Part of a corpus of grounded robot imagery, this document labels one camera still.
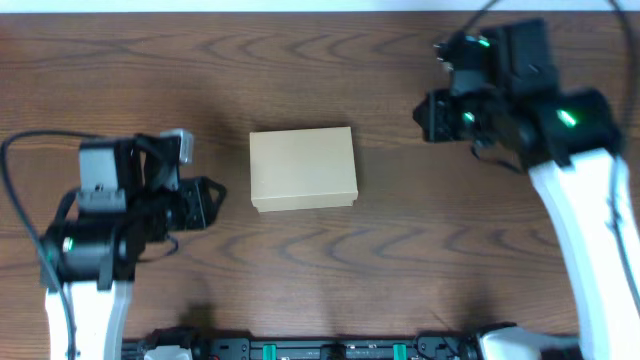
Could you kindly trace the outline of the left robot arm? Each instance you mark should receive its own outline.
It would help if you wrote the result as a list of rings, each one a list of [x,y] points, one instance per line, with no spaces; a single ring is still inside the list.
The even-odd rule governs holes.
[[[86,139],[80,186],[61,201],[42,239],[61,288],[45,308],[54,359],[120,359],[135,270],[150,243],[211,226],[226,196],[207,177],[183,179],[193,161],[186,130]]]

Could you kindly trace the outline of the cardboard box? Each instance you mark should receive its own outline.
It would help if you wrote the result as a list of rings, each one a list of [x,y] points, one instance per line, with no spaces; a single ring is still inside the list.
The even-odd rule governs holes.
[[[252,132],[251,202],[261,213],[354,204],[359,191],[349,127]]]

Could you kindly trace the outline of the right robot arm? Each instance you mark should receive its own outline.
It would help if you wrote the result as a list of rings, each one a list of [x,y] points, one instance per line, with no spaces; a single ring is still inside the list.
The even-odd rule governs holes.
[[[463,359],[635,359],[639,231],[622,135],[595,89],[565,93],[540,19],[455,32],[436,47],[450,75],[414,110],[430,143],[513,151],[556,232],[579,321],[576,337],[515,325],[480,330]]]

